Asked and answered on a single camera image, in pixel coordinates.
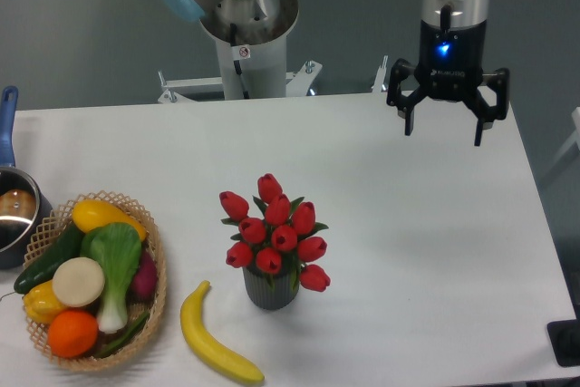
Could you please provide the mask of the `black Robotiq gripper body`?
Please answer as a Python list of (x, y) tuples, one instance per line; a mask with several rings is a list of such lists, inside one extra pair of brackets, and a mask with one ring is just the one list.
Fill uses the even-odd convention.
[(420, 93), (433, 100), (473, 100), (482, 83), (486, 24), (452, 28), (446, 33), (420, 24), (420, 55), (414, 77)]

